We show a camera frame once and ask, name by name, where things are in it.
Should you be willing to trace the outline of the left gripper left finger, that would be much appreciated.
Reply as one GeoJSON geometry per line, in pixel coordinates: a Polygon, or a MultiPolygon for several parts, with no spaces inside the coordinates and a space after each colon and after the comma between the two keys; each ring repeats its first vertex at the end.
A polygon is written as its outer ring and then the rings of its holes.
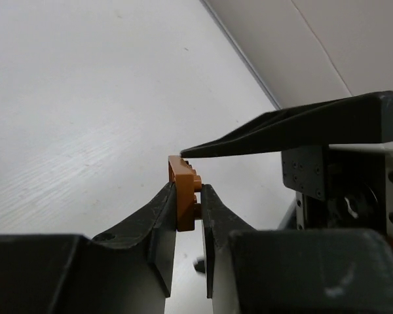
{"type": "Polygon", "coordinates": [[[175,244],[174,183],[93,238],[0,235],[0,313],[163,313],[175,244]]]}

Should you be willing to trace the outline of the brown arch lego piece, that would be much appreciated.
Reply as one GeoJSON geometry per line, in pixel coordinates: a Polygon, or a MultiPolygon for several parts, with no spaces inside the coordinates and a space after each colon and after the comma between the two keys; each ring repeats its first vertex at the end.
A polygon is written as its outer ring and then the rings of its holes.
{"type": "Polygon", "coordinates": [[[192,165],[180,156],[168,157],[169,181],[176,187],[177,231],[189,232],[195,229],[195,221],[202,218],[201,204],[196,193],[202,190],[202,179],[192,165]]]}

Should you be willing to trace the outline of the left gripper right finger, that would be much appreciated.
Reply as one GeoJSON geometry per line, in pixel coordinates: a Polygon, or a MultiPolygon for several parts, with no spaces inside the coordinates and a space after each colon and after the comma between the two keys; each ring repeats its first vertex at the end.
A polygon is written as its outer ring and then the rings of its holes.
{"type": "Polygon", "coordinates": [[[256,230],[201,190],[214,313],[393,313],[393,251],[368,229],[256,230]]]}

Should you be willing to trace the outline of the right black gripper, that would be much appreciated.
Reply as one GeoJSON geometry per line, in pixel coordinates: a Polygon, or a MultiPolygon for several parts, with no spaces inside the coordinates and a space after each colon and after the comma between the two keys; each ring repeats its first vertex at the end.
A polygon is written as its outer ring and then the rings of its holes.
{"type": "Polygon", "coordinates": [[[263,113],[180,154],[239,156],[284,150],[283,182],[295,191],[295,199],[282,228],[370,228],[393,240],[393,150],[303,147],[389,142],[390,90],[263,113]]]}

